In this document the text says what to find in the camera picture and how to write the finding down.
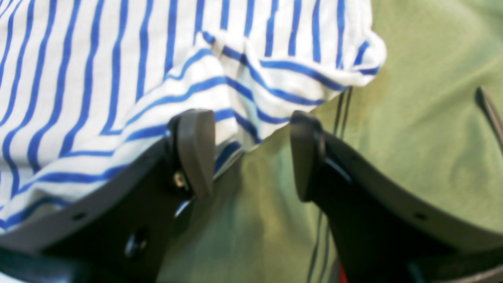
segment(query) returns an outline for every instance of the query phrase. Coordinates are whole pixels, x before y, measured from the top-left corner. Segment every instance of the black bracket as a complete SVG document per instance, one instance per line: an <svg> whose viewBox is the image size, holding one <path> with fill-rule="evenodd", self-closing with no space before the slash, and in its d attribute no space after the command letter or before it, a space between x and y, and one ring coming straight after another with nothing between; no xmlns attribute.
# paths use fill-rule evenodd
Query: black bracket
<svg viewBox="0 0 503 283"><path fill-rule="evenodd" d="M328 216L349 283L500 283L503 236L386 178L310 114L291 119L299 198Z"/></svg>
<svg viewBox="0 0 503 283"><path fill-rule="evenodd" d="M177 209L211 194L214 154L212 111L174 117L103 187L1 236L0 272L32 283L154 282Z"/></svg>

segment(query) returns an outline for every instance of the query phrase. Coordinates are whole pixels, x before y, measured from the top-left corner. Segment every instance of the green fabric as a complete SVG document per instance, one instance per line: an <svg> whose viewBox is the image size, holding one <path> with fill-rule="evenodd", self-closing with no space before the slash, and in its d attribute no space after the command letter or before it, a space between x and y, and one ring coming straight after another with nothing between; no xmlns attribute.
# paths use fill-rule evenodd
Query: green fabric
<svg viewBox="0 0 503 283"><path fill-rule="evenodd" d="M344 95L338 136L344 128L346 142L420 198L503 233L503 153L474 100L484 85L503 114L503 2L380 0L373 9L388 60L347 111ZM327 130L339 102L315 110ZM297 198L288 138L288 127L274 133L187 211L160 282L334 281L326 218Z"/></svg>

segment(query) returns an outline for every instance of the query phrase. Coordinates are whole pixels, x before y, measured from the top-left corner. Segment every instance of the striped shirt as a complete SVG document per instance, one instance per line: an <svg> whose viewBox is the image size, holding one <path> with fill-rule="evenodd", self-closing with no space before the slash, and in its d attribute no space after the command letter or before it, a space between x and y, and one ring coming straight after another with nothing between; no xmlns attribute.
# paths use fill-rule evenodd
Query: striped shirt
<svg viewBox="0 0 503 283"><path fill-rule="evenodd" d="M215 176L386 58L370 0L0 0L0 232L102 186L190 108Z"/></svg>

